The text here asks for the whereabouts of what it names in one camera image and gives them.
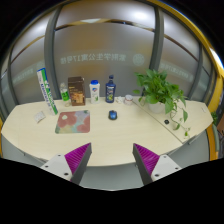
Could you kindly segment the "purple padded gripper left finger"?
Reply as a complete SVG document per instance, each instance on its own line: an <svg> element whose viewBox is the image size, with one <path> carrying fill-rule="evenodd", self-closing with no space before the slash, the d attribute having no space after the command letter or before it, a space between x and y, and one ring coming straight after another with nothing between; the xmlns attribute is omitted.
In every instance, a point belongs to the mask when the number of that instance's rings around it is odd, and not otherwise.
<svg viewBox="0 0 224 224"><path fill-rule="evenodd" d="M91 144L87 143L70 151L66 155L55 155L42 165L41 168L51 174L79 185L91 153Z"/></svg>

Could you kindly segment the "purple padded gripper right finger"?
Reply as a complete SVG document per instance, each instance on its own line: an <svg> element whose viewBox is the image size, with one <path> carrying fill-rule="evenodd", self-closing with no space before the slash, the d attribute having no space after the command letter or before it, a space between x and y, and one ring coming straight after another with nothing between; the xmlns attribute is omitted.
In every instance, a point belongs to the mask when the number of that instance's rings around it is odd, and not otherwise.
<svg viewBox="0 0 224 224"><path fill-rule="evenodd" d="M159 156L136 143L133 144L133 155L144 185L181 170L168 155Z"/></svg>

